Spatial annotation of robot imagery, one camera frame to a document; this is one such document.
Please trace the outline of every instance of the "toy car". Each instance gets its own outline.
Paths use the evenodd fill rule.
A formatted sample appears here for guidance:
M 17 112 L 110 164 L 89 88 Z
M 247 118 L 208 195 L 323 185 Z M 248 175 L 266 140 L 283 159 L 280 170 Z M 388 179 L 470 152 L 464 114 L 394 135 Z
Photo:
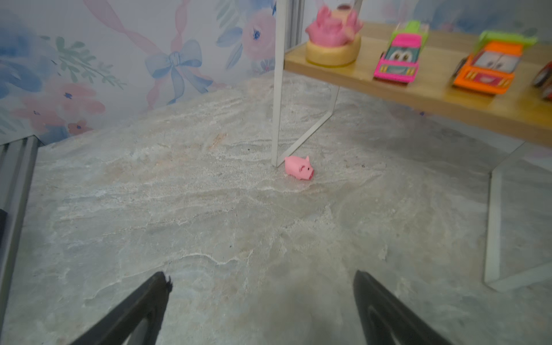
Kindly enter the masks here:
M 540 87 L 543 90 L 542 97 L 552 100 L 552 61 L 544 66 L 542 70 L 533 79 L 533 86 Z
M 508 91 L 523 51 L 537 42 L 518 34 L 484 31 L 474 51 L 460 61 L 453 85 L 490 94 Z
M 418 57 L 428 36 L 428 25 L 411 20 L 399 24 L 389 41 L 389 48 L 380 56 L 374 77 L 401 83 L 411 83 L 418 73 Z

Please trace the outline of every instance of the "orange toy car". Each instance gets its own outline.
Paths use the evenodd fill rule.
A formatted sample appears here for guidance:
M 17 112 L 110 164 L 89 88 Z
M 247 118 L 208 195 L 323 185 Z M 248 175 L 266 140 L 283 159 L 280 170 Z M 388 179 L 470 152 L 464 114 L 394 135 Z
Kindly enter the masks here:
M 523 51 L 536 38 L 484 31 L 475 50 L 460 61 L 453 85 L 490 94 L 503 94 L 514 79 Z
M 543 90 L 543 98 L 552 100 L 552 61 L 544 66 L 542 70 L 533 79 L 533 86 L 540 87 Z

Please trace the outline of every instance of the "pink toy pig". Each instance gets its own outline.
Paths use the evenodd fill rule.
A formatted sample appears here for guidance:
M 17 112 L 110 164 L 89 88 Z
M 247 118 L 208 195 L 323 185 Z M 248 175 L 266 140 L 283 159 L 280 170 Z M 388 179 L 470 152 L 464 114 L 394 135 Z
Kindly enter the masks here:
M 289 156 L 284 158 L 284 162 L 285 173 L 295 178 L 300 180 L 310 180 L 314 174 L 314 169 L 310 164 L 308 156 L 306 159 L 297 156 Z
M 351 43 L 362 28 L 355 10 L 332 13 L 324 5 L 318 11 L 316 20 L 306 28 L 312 43 L 322 47 L 340 47 Z

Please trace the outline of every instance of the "toy car wheel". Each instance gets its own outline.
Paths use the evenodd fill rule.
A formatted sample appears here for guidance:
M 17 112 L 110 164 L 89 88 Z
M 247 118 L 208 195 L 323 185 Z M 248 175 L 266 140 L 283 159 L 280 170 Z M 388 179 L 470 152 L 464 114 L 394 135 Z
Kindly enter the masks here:
M 547 86 L 543 90 L 543 98 L 544 99 L 552 99 L 552 85 Z
M 462 69 L 462 67 L 464 67 L 464 64 L 466 63 L 467 60 L 468 59 L 466 57 L 460 60 L 460 63 L 458 64 L 458 66 L 456 67 L 456 70 L 454 70 L 454 73 L 452 74 L 453 77 L 456 77 L 458 73 L 460 73 L 460 70 Z
M 535 79 L 533 79 L 533 86 L 541 87 L 547 81 L 548 78 L 552 75 L 552 68 L 545 67 L 537 74 Z

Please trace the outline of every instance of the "marble-patterned floor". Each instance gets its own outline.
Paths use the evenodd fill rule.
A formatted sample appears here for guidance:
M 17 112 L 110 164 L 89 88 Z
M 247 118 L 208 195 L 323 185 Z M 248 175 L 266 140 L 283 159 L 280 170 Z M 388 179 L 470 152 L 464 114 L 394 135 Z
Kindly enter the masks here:
M 282 152 L 330 89 L 284 79 Z M 39 150 L 2 344 L 67 344 L 158 270 L 158 344 L 362 344 L 357 269 L 454 344 L 550 344 L 552 282 L 481 282 L 488 172 L 505 153 L 341 89 L 269 163 L 272 75 Z M 502 273 L 552 258 L 552 174 L 507 176 Z

